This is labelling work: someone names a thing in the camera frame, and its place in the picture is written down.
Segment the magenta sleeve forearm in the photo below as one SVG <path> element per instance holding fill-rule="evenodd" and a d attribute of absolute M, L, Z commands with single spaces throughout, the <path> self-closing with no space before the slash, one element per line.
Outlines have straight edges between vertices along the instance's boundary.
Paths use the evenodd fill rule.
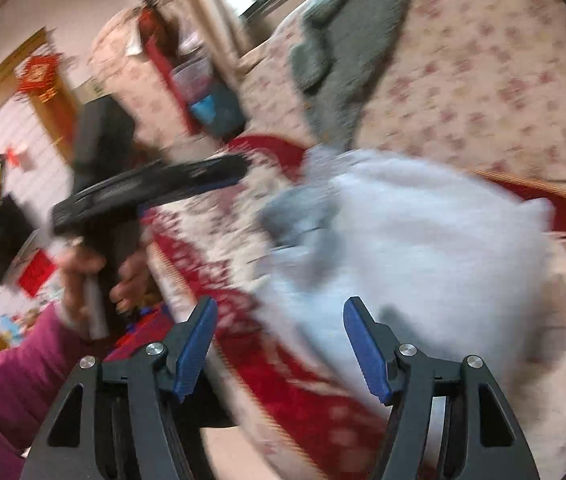
<path fill-rule="evenodd" d="M 54 304 L 25 341 L 0 351 L 0 479 L 18 479 L 48 410 L 74 366 L 96 344 L 66 325 Z"/>

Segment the person's left hand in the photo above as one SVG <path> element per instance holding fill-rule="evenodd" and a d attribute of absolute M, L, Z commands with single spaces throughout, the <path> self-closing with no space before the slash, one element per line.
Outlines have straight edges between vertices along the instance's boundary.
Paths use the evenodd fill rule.
<path fill-rule="evenodd" d="M 92 248 L 85 246 L 82 239 L 71 242 L 60 254 L 58 273 L 62 285 L 62 304 L 59 317 L 84 338 L 102 339 L 90 333 L 93 315 L 91 301 L 85 290 L 89 278 L 104 268 L 106 259 Z M 109 292 L 109 299 L 121 313 L 131 312 L 140 307 L 149 286 L 146 245 L 141 243 L 136 251 L 120 266 L 119 282 Z"/>

